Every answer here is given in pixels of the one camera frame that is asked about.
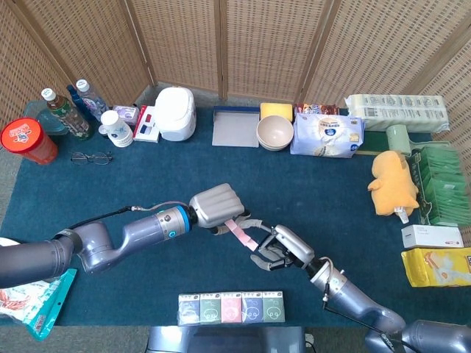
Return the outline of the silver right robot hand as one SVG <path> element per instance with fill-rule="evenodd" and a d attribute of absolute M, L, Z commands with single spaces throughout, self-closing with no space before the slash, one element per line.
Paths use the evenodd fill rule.
<path fill-rule="evenodd" d="M 314 250 L 288 227 L 278 224 L 250 255 L 251 261 L 264 271 L 295 265 L 305 269 L 315 258 Z"/>

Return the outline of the pink packet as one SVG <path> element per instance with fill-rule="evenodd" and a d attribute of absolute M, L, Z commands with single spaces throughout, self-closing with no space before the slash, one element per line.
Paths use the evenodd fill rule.
<path fill-rule="evenodd" d="M 249 236 L 233 219 L 225 221 L 224 224 L 242 244 L 245 244 L 249 240 Z"/>

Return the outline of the grey tray with blue rim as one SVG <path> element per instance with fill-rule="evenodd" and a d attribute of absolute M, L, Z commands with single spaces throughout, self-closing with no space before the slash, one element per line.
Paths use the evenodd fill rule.
<path fill-rule="evenodd" d="M 258 107 L 215 106 L 213 108 L 213 146 L 258 148 L 256 129 Z"/>

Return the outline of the pink pocket tissue pack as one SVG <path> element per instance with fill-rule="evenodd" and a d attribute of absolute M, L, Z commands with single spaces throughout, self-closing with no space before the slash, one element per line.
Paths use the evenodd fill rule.
<path fill-rule="evenodd" d="M 224 292 L 221 294 L 221 321 L 223 324 L 242 322 L 241 292 Z"/>

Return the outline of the white rice cooker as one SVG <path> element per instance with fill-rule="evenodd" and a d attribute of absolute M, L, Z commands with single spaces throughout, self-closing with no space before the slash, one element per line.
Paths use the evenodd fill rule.
<path fill-rule="evenodd" d="M 155 99 L 154 118 L 162 139 L 180 142 L 196 129 L 194 95 L 188 88 L 164 88 Z"/>

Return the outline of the light blue tissue pack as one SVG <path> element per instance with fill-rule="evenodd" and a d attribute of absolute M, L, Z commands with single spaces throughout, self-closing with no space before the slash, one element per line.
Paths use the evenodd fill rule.
<path fill-rule="evenodd" d="M 364 142 L 364 122 L 353 116 L 296 113 L 293 128 L 293 155 L 351 158 Z"/>

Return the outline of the yellow plush toy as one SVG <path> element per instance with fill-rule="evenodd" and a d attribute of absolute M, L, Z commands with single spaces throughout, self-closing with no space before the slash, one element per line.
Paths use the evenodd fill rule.
<path fill-rule="evenodd" d="M 419 207 L 417 186 L 413 183 L 406 157 L 398 151 L 384 151 L 372 163 L 374 180 L 367 190 L 371 193 L 377 215 L 397 215 L 403 224 Z"/>

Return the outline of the thin-framed eyeglasses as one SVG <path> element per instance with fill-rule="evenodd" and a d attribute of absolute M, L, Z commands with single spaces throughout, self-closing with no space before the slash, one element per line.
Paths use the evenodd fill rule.
<path fill-rule="evenodd" d="M 110 153 L 96 152 L 94 154 L 86 154 L 83 152 L 73 152 L 71 154 L 70 161 L 76 165 L 108 165 L 113 160 L 113 156 Z"/>

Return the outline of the yellow wipes bag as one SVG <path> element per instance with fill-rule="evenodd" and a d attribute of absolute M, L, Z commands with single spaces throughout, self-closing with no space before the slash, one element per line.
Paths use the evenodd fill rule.
<path fill-rule="evenodd" d="M 471 286 L 471 247 L 411 249 L 401 253 L 411 287 Z"/>

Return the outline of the light green cup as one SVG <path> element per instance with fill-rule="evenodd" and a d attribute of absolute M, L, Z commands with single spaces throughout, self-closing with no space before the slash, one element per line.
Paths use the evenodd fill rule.
<path fill-rule="evenodd" d="M 397 151 L 407 157 L 411 156 L 411 143 L 406 125 L 391 125 L 386 129 L 389 150 Z"/>

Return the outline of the green box of sachets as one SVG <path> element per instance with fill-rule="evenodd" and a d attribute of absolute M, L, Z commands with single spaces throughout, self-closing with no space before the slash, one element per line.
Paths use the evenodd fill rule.
<path fill-rule="evenodd" d="M 425 146 L 413 150 L 409 166 L 419 190 L 420 222 L 464 226 L 470 209 L 458 152 L 450 147 Z"/>

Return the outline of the pale green paper towel pack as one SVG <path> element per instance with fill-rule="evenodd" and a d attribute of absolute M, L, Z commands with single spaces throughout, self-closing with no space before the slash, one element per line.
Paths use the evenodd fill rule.
<path fill-rule="evenodd" d="M 384 132 L 393 125 L 404 125 L 414 133 L 450 129 L 442 96 L 355 94 L 345 103 L 349 114 L 361 118 L 367 131 Z"/>

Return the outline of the teal zip snack bag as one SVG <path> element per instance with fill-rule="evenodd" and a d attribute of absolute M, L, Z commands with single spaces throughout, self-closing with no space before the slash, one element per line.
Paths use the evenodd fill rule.
<path fill-rule="evenodd" d="M 45 340 L 54 327 L 76 274 L 76 269 L 68 269 L 51 282 L 41 280 L 0 289 L 0 319 L 8 318 L 21 324 L 35 340 Z"/>

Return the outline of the clear plastic container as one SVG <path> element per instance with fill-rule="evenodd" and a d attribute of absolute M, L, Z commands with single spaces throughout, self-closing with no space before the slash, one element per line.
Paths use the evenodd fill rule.
<path fill-rule="evenodd" d="M 23 117 L 34 118 L 50 136 L 68 134 L 68 129 L 55 117 L 45 101 L 29 101 L 23 111 Z"/>

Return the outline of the red canister with orange lid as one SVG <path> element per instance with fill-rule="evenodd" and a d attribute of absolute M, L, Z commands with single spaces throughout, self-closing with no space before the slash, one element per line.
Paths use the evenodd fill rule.
<path fill-rule="evenodd" d="M 57 145 L 34 118 L 19 118 L 6 125 L 0 143 L 9 152 L 40 165 L 47 165 L 57 157 Z"/>

